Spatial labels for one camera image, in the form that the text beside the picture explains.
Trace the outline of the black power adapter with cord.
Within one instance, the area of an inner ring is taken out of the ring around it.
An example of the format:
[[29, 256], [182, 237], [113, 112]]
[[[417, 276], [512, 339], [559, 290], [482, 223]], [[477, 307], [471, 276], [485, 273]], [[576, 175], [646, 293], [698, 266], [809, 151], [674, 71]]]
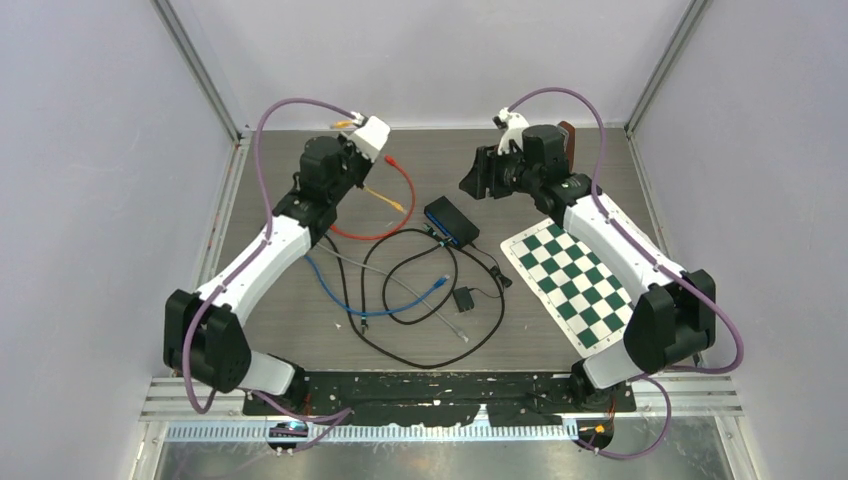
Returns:
[[[490, 276], [494, 278], [495, 283], [501, 292], [505, 291], [506, 289], [512, 286], [513, 281], [503, 273], [501, 265], [493, 255], [480, 249], [473, 242], [468, 243], [467, 247], [470, 247], [476, 252], [485, 255], [493, 262], [493, 265], [488, 268], [488, 272], [490, 273]], [[482, 293], [482, 290], [477, 287], [457, 287], [453, 289], [452, 295], [460, 313], [469, 311], [474, 308], [475, 304], [472, 297], [472, 292], [474, 290], [478, 290], [480, 293]]]

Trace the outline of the small black blue switch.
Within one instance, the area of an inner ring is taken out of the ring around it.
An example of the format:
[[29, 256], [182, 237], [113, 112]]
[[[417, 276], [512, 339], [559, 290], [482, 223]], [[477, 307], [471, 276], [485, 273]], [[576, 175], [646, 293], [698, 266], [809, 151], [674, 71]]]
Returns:
[[424, 214], [457, 248], [471, 245], [480, 235], [479, 228], [445, 196], [427, 204]]

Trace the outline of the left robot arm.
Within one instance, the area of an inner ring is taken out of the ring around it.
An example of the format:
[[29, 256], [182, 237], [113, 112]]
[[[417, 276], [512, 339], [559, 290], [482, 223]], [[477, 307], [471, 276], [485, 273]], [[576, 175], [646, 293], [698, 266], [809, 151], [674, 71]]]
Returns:
[[307, 398], [294, 364], [252, 349], [247, 318], [277, 279], [304, 257], [337, 219], [337, 206], [364, 180], [387, 143], [385, 134], [356, 130], [309, 139], [293, 186], [257, 237], [217, 276], [166, 301], [166, 363], [186, 382], [211, 389], [268, 393], [280, 412], [298, 412]]

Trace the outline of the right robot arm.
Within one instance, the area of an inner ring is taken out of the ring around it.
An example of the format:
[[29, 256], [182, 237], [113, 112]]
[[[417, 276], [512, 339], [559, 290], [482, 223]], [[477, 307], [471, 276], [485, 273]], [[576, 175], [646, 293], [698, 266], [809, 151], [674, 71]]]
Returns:
[[611, 270], [633, 313], [621, 340], [572, 367], [571, 397], [596, 410], [611, 387], [664, 370], [715, 342], [716, 294], [704, 270], [688, 272], [618, 216], [614, 203], [566, 158], [567, 133], [551, 124], [519, 127], [500, 144], [481, 146], [459, 187], [472, 198], [529, 195], [536, 209], [588, 246]]

